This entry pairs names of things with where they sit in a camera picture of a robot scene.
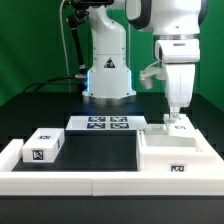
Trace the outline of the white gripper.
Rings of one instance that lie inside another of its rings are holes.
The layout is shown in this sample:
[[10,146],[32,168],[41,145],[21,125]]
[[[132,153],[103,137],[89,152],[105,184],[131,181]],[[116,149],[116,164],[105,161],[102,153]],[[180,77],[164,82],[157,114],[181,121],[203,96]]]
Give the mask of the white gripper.
[[170,106],[170,119],[180,118],[180,108],[188,107],[193,92],[194,64],[165,64],[166,97]]

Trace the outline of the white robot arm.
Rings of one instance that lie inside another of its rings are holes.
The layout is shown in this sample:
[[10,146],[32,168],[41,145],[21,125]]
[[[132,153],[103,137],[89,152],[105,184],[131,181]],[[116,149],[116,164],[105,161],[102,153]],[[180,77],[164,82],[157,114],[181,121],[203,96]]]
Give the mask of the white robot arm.
[[159,66],[142,71],[141,83],[150,89],[153,78],[163,80],[170,117],[177,118],[192,99],[195,64],[200,60],[200,25],[208,0],[100,0],[89,5],[93,65],[87,72],[84,99],[117,103],[136,94],[126,66],[125,29],[107,15],[108,9],[123,9],[133,28],[153,34]]

